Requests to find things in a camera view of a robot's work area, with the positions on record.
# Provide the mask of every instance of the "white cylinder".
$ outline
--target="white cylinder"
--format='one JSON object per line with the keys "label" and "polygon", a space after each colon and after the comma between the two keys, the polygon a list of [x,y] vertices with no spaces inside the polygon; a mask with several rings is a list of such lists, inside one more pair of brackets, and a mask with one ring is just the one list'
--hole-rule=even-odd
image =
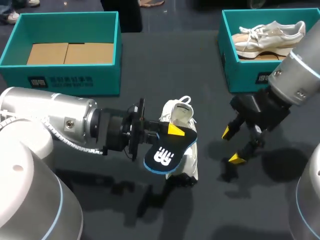
{"label": "white cylinder", "polygon": [[290,232],[295,240],[320,239],[320,145],[299,179],[289,205]]}
{"label": "white cylinder", "polygon": [[0,131],[0,239],[79,240],[83,213],[70,189],[15,136]]}
{"label": "white cylinder", "polygon": [[1,134],[15,137],[54,171],[54,141],[42,123],[19,119],[6,125]]}

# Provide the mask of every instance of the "shoe tongue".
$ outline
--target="shoe tongue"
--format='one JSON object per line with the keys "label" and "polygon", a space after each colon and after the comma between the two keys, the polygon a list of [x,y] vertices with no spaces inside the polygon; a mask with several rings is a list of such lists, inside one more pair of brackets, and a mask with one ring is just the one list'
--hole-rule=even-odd
{"label": "shoe tongue", "polygon": [[171,112],[171,121],[179,120],[183,123],[188,123],[194,116],[193,108],[184,102],[178,102],[174,105]]}

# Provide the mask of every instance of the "logo on insole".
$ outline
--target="logo on insole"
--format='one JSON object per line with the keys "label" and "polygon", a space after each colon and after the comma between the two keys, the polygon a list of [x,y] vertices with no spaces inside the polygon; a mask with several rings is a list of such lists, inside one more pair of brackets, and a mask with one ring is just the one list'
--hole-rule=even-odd
{"label": "logo on insole", "polygon": [[163,166],[168,166],[171,162],[171,159],[174,157],[174,154],[169,152],[168,150],[165,150],[162,146],[159,148],[159,150],[155,153],[153,159],[157,163],[161,163]]}

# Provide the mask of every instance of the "black table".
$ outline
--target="black table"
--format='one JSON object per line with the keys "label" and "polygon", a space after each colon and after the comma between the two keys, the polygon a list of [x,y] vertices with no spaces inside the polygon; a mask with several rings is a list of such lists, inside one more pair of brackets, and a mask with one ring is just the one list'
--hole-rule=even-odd
{"label": "black table", "polygon": [[[306,160],[320,136],[317,96],[272,134],[260,154],[239,169],[240,179],[217,178],[220,160],[248,140],[243,129],[231,142],[221,139],[235,113],[228,93],[214,31],[123,35],[121,96],[97,98],[100,107],[126,110],[145,97],[145,116],[160,117],[166,101],[192,98],[198,131],[198,184],[173,191],[161,209],[164,177],[143,167],[148,145],[131,162],[122,153],[106,157],[55,143],[57,167],[106,176],[80,177],[74,192],[84,213],[84,240],[290,240],[288,202]],[[145,215],[138,206],[153,186]]]}

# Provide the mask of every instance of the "white sneaker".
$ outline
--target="white sneaker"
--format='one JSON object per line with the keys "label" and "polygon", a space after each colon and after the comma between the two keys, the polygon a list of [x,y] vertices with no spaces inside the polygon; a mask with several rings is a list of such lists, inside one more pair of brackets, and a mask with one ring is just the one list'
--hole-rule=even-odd
{"label": "white sneaker", "polygon": [[7,19],[5,20],[5,22],[7,24],[16,24],[16,22],[18,21],[18,18],[20,17],[20,15],[18,13],[16,13],[15,11],[13,11],[12,13],[10,13],[7,17]]}
{"label": "white sneaker", "polygon": [[40,0],[28,0],[28,6],[30,8],[35,8],[40,6]]}
{"label": "white sneaker", "polygon": [[299,21],[293,25],[281,25],[276,21],[268,25],[258,25],[232,36],[236,53],[244,58],[255,59],[259,54],[271,52],[287,56],[306,34],[306,24]]}
{"label": "white sneaker", "polygon": [[[183,96],[179,100],[169,100],[163,107],[161,117],[159,120],[161,122],[170,122],[176,126],[187,127],[195,132],[196,121],[193,119],[194,109],[189,103],[191,102],[191,97]],[[169,179],[171,176],[178,177],[179,180],[186,181],[182,184],[193,185],[198,181],[198,149],[197,143],[194,143],[189,147],[182,158],[180,165],[177,169],[165,176]]]}

